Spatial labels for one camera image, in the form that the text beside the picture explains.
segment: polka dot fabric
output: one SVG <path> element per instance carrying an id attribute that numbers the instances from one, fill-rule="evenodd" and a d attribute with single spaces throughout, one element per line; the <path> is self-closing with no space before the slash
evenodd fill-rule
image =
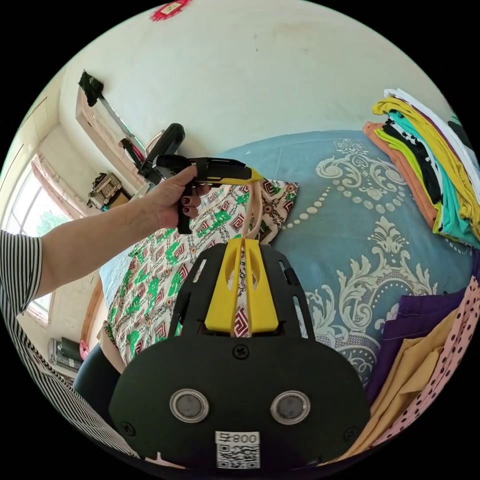
<path id="1" fill-rule="evenodd" d="M 372 445 L 391 439 L 411 425 L 437 398 L 459 365 L 470 343 L 480 316 L 480 286 L 472 277 L 458 308 L 453 326 L 443 347 L 430 382 L 393 425 Z"/>

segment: window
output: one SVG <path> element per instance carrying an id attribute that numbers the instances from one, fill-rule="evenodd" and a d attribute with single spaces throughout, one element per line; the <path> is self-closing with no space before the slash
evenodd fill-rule
<path id="1" fill-rule="evenodd" d="M 69 220 L 42 188 L 28 165 L 13 191 L 3 221 L 4 230 L 11 234 L 41 237 Z M 51 293 L 37 298 L 28 306 L 28 312 L 47 322 L 51 299 Z"/>

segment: tree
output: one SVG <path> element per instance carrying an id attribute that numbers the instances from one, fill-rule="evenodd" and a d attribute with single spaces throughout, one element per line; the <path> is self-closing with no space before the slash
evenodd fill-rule
<path id="1" fill-rule="evenodd" d="M 55 215 L 51 210 L 44 211 L 40 215 L 40 225 L 37 226 L 36 233 L 41 237 L 66 221 L 64 216 Z"/>

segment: green patterned cloth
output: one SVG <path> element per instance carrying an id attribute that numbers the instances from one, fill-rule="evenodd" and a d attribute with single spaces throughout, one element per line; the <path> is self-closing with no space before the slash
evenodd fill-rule
<path id="1" fill-rule="evenodd" d="M 297 198 L 298 184 L 266 180 L 261 192 L 263 215 L 259 240 L 265 245 L 284 224 Z M 167 338 L 182 282 L 203 250 L 241 235 L 248 200 L 247 186 L 214 190 L 203 204 L 208 208 L 200 210 L 191 222 L 192 235 L 164 229 L 135 245 L 104 323 L 126 365 L 143 349 Z M 238 337 L 248 334 L 244 262 L 240 268 L 235 334 Z"/>

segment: mustard yellow cloth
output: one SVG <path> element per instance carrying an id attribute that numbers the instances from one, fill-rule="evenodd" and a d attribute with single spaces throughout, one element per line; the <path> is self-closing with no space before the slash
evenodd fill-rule
<path id="1" fill-rule="evenodd" d="M 375 115 L 388 115 L 391 110 L 396 110 L 407 118 L 418 134 L 428 143 L 430 150 L 444 168 L 456 189 L 459 216 L 469 221 L 473 234 L 480 240 L 480 205 L 477 203 L 474 189 L 465 171 L 462 162 L 450 148 L 447 141 L 438 133 L 430 122 L 425 120 L 408 103 L 394 97 L 388 97 L 373 106 Z"/>
<path id="2" fill-rule="evenodd" d="M 350 449 L 332 462 L 367 450 L 425 388 L 457 313 L 458 309 L 450 313 L 427 336 L 403 340 L 383 388 L 370 408 L 370 421 Z"/>

